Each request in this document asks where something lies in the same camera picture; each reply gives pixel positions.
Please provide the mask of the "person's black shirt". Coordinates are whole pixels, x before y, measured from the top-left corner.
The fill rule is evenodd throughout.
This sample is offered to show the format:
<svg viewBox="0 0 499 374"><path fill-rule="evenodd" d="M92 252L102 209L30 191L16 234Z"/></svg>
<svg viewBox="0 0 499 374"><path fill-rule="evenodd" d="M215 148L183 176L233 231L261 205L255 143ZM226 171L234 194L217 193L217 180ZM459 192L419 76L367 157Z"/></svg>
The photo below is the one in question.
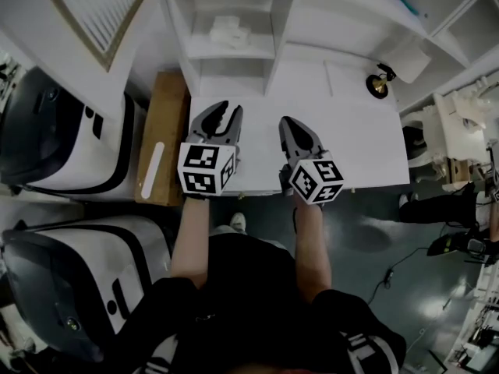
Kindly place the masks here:
<svg viewBox="0 0 499 374"><path fill-rule="evenodd" d="M206 284L156 281L101 364L134 374L162 363L171 374L226 374L245 365L323 374L394 374L405 339L359 297L336 290L305 302L284 249L241 235L209 240Z"/></svg>

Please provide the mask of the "white item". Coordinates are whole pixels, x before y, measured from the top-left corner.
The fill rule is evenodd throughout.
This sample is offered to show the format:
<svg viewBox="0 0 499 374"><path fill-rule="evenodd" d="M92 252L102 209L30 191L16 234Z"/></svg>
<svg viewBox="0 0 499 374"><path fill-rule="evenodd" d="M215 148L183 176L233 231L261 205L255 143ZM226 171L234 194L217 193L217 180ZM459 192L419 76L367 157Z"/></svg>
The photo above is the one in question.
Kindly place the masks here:
<svg viewBox="0 0 499 374"><path fill-rule="evenodd" d="M240 16L215 16L209 32L211 43L232 49L250 46L251 29Z"/></svg>

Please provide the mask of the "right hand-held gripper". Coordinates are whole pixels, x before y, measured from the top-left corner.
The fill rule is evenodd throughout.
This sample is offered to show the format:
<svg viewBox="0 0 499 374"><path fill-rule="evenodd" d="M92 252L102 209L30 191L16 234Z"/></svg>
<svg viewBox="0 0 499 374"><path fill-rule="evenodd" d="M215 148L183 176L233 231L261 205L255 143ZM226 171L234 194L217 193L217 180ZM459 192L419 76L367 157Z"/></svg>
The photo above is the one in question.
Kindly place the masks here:
<svg viewBox="0 0 499 374"><path fill-rule="evenodd" d="M298 119L284 116L279 122L279 136L287 159L318 154L299 160L294 168L286 164L280 170L282 192L285 195L295 193L307 205L333 201L343 189L345 180L331 152L323 151L318 135Z"/></svg>

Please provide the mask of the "person's white shoe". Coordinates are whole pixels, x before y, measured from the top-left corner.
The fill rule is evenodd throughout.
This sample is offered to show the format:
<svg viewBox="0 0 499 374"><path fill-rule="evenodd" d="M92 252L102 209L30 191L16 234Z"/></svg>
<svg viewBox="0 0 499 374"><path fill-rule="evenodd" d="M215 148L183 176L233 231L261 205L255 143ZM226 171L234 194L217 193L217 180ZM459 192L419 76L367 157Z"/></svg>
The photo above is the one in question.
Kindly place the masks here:
<svg viewBox="0 0 499 374"><path fill-rule="evenodd" d="M229 226L234 230L239 233L245 234L246 233L246 218L243 213L234 213L230 222Z"/></svg>

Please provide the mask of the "wooden framed slatted panel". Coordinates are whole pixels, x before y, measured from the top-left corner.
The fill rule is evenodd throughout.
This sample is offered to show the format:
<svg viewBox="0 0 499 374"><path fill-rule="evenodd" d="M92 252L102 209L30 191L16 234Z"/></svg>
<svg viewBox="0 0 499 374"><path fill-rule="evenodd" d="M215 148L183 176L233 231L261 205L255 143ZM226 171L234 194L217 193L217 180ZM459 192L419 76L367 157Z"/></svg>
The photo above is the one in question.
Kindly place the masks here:
<svg viewBox="0 0 499 374"><path fill-rule="evenodd" d="M76 36L109 71L144 0L51 0Z"/></svg>

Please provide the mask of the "large white black robot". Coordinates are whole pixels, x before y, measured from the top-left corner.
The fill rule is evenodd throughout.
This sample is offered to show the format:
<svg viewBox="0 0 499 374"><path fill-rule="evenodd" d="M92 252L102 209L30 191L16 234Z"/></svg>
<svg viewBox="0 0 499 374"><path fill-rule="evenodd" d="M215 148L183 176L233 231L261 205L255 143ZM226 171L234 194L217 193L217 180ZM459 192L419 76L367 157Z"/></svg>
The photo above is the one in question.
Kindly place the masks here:
<svg viewBox="0 0 499 374"><path fill-rule="evenodd" d="M0 115L0 182L79 201L130 201L146 114L124 94L104 115L34 67Z"/></svg>
<svg viewBox="0 0 499 374"><path fill-rule="evenodd" d="M168 277L171 237L157 221L130 215L3 231L19 314L47 346L103 361L152 284Z"/></svg>

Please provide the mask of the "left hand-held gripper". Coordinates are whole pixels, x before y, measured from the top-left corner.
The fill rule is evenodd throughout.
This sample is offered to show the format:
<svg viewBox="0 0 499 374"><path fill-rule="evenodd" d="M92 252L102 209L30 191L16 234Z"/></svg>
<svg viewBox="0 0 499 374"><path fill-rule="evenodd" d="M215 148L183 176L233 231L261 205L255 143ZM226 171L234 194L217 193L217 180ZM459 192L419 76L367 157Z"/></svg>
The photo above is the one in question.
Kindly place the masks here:
<svg viewBox="0 0 499 374"><path fill-rule="evenodd" d="M243 118L241 105L232 112L224 132L218 133L218 141L209 140L217 135L227 108L228 101L220 101L203 110L193 119L189 135L180 145L177 172L185 194L221 196L236 173Z"/></svg>

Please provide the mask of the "brown cardboard box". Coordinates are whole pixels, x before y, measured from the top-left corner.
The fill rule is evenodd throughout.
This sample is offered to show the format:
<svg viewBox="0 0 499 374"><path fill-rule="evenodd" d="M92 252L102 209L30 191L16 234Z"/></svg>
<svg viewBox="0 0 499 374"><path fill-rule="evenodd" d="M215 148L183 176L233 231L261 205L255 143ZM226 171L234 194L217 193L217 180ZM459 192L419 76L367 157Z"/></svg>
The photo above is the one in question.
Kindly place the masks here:
<svg viewBox="0 0 499 374"><path fill-rule="evenodd" d="M190 101L181 72L157 74L140 148L136 202L158 206L181 204L177 163L180 144L187 132Z"/></svg>

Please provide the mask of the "white desk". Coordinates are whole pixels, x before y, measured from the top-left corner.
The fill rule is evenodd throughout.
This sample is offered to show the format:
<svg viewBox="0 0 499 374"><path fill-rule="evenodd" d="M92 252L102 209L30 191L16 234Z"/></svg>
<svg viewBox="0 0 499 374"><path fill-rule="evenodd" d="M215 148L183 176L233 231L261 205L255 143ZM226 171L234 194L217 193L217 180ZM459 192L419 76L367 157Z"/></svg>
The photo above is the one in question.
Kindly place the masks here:
<svg viewBox="0 0 499 374"><path fill-rule="evenodd" d="M409 180L402 127L393 97L378 100L366 78L378 49L400 31L396 23L344 0L296 0L268 92L252 97L194 97L190 114L228 101L243 108L240 162L226 192L233 196L279 192L285 163L278 123L304 122L338 162L350 188L384 187Z"/></svg>

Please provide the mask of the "black device with yellow trim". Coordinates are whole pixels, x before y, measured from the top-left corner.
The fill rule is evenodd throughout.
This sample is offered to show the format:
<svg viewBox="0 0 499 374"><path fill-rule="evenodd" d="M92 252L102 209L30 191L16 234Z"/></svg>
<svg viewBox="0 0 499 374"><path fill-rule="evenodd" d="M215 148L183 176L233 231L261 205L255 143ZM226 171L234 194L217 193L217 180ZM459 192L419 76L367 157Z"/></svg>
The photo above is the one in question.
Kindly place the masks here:
<svg viewBox="0 0 499 374"><path fill-rule="evenodd" d="M426 255L442 256L453 252L467 255L466 263L479 263L488 267L499 260L499 242L492 242L486 231L456 232L433 241Z"/></svg>

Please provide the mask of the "desk lamp with gold base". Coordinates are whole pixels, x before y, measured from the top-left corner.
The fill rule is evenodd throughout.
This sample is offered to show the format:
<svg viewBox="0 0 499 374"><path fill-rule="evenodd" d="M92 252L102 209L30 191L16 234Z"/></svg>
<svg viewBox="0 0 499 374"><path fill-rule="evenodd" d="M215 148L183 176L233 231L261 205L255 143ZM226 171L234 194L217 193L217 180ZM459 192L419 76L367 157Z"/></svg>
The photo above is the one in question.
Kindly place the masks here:
<svg viewBox="0 0 499 374"><path fill-rule="evenodd" d="M424 42L413 37L382 54L377 68L381 74L371 74L366 78L366 88L377 99L388 96L388 84L394 79L403 83L413 83L430 64L432 58L424 47Z"/></svg>

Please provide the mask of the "person's right forearm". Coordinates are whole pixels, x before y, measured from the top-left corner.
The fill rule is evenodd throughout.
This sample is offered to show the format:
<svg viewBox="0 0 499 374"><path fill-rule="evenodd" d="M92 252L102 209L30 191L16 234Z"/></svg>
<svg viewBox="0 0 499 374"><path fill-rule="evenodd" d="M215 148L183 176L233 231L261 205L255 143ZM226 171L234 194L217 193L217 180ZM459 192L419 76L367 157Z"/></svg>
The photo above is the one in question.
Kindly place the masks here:
<svg viewBox="0 0 499 374"><path fill-rule="evenodd" d="M332 288L322 209L297 199L295 223L296 283L303 299L311 303L322 291Z"/></svg>

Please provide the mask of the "person's left forearm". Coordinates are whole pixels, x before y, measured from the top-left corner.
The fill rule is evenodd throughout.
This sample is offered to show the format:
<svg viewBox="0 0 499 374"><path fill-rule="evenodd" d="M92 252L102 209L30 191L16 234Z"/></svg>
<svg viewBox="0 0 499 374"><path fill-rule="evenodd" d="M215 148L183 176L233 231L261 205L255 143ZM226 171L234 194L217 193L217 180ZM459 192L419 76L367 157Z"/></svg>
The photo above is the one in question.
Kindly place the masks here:
<svg viewBox="0 0 499 374"><path fill-rule="evenodd" d="M207 281L209 226L210 201L188 197L175 240L171 275L191 280L198 289Z"/></svg>

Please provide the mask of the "white wall shelf unit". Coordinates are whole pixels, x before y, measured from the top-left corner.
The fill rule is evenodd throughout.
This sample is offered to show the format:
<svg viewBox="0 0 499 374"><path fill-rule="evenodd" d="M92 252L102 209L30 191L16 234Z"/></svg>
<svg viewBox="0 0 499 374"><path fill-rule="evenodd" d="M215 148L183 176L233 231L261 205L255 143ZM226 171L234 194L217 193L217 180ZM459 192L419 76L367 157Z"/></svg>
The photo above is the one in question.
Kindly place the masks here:
<svg viewBox="0 0 499 374"><path fill-rule="evenodd" d="M465 67L499 51L499 0L344 0L424 37Z"/></svg>

